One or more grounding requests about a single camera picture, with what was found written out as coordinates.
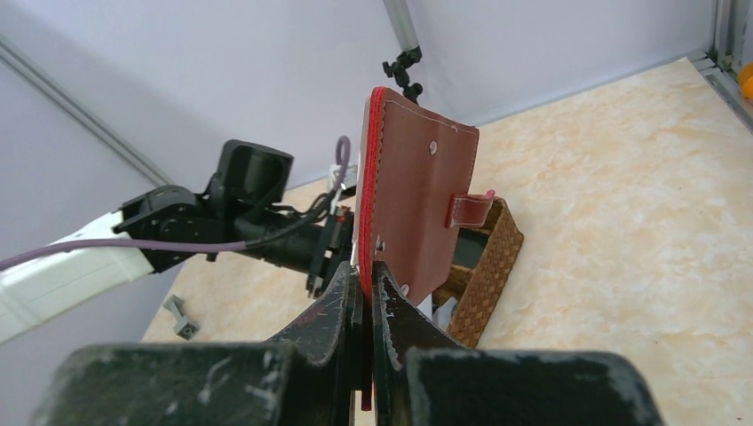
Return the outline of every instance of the brown leather wallet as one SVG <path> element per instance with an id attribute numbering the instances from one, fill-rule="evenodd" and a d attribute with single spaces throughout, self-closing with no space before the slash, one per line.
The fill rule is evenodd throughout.
<path id="1" fill-rule="evenodd" d="M 424 300 L 449 275 L 459 227 L 483 225 L 493 192 L 468 195 L 479 130 L 421 108 L 385 87 L 371 94 L 362 157 L 358 262 L 371 300 L 371 264 L 387 263 L 408 299 Z"/>

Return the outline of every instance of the purple cable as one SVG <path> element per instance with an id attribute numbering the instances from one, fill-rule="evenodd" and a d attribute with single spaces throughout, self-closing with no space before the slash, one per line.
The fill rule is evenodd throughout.
<path id="1" fill-rule="evenodd" d="M 337 148 L 335 151 L 335 161 L 340 166 L 340 170 L 337 173 L 335 184 L 332 186 L 332 190 L 329 191 L 325 200 L 331 201 L 337 194 L 337 189 L 343 184 L 345 179 L 345 171 L 348 167 L 348 161 L 351 154 L 351 141 L 347 136 L 341 136 L 337 140 Z M 272 241 L 282 237 L 285 233 L 291 231 L 290 228 L 283 229 L 280 235 L 272 234 L 267 235 L 264 240 Z M 89 249 L 96 247 L 127 247 L 133 249 L 146 249 L 146 250 L 161 250 L 161 251 L 180 251 L 188 253 L 219 253 L 220 251 L 239 251 L 246 249 L 248 244 L 253 245 L 254 241 L 237 241 L 227 242 L 222 244 L 196 244 L 189 242 L 169 242 L 169 241 L 153 241 L 153 240 L 111 240 L 111 239 L 95 239 L 95 240 L 76 240 L 59 242 L 57 244 L 51 244 L 41 248 L 22 253 L 20 255 L 11 257 L 0 261 L 0 272 L 6 269 L 13 268 L 18 264 L 23 264 L 29 260 L 34 260 L 38 257 L 44 257 L 54 255 L 63 251 L 71 251 L 78 249 Z"/>

